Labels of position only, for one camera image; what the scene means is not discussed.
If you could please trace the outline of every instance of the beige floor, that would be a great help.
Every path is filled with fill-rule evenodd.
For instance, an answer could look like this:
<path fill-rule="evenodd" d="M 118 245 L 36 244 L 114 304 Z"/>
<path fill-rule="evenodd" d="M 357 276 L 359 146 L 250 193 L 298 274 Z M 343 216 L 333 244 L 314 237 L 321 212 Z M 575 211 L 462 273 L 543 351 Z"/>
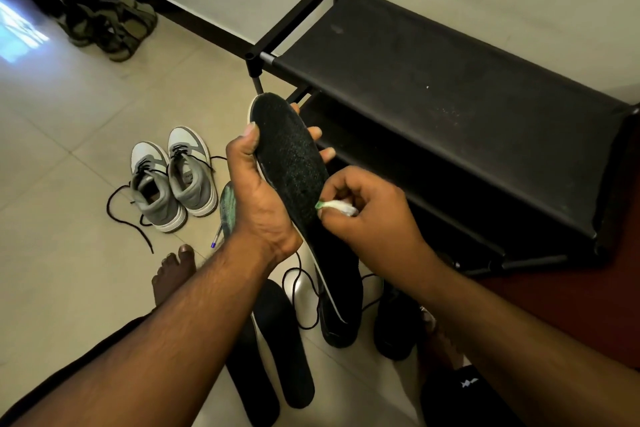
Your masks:
<path fill-rule="evenodd" d="M 167 19 L 129 62 L 114 64 L 96 47 L 79 50 L 53 24 L 51 40 L 14 64 L 0 59 L 0 411 L 46 376 L 83 354 L 154 305 L 151 277 L 159 261 L 189 243 L 203 261 L 218 228 L 216 212 L 191 218 L 176 234 L 138 232 L 108 218 L 105 204 L 130 179 L 129 156 L 139 140 L 166 145 L 179 124 L 195 128 L 212 154 L 244 127 L 254 96 L 243 61 Z M 292 87 L 271 75 L 268 91 Z M 222 188 L 228 172 L 215 162 Z M 139 214 L 124 194 L 114 213 Z M 308 249 L 301 254 L 310 268 Z M 295 264 L 278 266 L 276 280 Z M 296 295 L 303 322 L 315 319 L 315 298 L 301 281 Z M 368 279 L 365 300 L 379 293 Z M 286 406 L 273 360 L 268 372 L 280 397 L 279 426 L 404 426 L 422 423 L 413 406 L 415 352 L 394 365 L 372 343 L 375 307 L 346 350 L 328 346 L 319 327 L 303 332 L 316 397 L 303 410 Z M 198 426 L 249 426 L 226 372 L 212 390 Z"/>

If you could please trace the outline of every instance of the person's right hand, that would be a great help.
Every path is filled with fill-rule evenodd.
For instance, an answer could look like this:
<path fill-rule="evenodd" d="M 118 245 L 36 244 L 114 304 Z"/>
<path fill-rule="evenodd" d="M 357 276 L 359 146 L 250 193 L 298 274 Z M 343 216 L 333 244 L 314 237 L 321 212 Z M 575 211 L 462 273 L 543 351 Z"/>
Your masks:
<path fill-rule="evenodd" d="M 395 286 L 401 286 L 406 267 L 436 260 L 399 187 L 349 166 L 324 184 L 320 200 L 332 199 L 347 201 L 360 213 L 348 217 L 336 209 L 321 208 L 319 216 L 324 228 L 347 243 L 369 269 Z"/>

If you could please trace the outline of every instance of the white logo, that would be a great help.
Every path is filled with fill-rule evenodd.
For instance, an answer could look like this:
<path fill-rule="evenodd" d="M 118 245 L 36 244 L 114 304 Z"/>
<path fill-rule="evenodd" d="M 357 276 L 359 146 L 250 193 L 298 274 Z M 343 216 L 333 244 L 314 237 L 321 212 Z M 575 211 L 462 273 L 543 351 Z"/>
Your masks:
<path fill-rule="evenodd" d="M 476 383 L 477 381 L 478 381 L 478 379 L 474 378 L 471 381 L 465 380 L 464 382 L 460 382 L 460 384 L 462 385 L 462 388 L 465 388 L 465 387 L 468 387 L 469 385 L 471 385 L 471 383 Z"/>

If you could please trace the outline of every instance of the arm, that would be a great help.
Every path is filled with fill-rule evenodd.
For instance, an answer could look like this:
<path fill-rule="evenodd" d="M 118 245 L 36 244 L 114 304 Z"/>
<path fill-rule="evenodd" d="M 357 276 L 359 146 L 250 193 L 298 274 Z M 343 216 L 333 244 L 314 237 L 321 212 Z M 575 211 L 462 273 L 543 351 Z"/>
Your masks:
<path fill-rule="evenodd" d="M 334 174 L 321 200 L 350 199 L 324 226 L 381 277 L 424 305 L 528 425 L 638 425 L 640 375 L 449 269 L 424 242 L 402 190 L 357 167 Z"/>
<path fill-rule="evenodd" d="M 318 138 L 318 128 L 311 128 Z M 227 146 L 236 229 L 143 324 L 45 397 L 16 426 L 190 426 L 264 280 L 302 240 L 253 158 L 255 125 Z M 335 152 L 325 150 L 325 162 Z"/>

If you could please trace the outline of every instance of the hand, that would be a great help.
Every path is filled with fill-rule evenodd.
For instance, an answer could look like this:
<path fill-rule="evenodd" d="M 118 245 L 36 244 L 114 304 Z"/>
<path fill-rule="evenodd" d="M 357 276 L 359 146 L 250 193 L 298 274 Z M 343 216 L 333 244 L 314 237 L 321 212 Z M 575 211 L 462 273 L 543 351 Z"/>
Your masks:
<path fill-rule="evenodd" d="M 403 285 L 403 274 L 412 264 L 436 260 L 424 242 L 399 187 L 359 167 L 336 172 L 324 184 L 321 201 L 342 199 L 360 213 L 348 217 L 333 208 L 321 208 L 320 220 L 380 277 L 396 287 Z"/>
<path fill-rule="evenodd" d="M 300 113 L 298 105 L 291 105 Z M 310 127 L 313 140 L 318 140 L 322 131 Z M 302 238 L 294 228 L 278 193 L 260 176 L 253 157 L 260 140 L 260 130 L 250 123 L 237 139 L 227 145 L 227 164 L 236 195 L 236 228 L 234 234 L 244 234 L 256 240 L 267 255 L 269 265 L 275 267 L 293 255 Z M 333 148 L 320 152 L 324 163 L 335 157 Z"/>

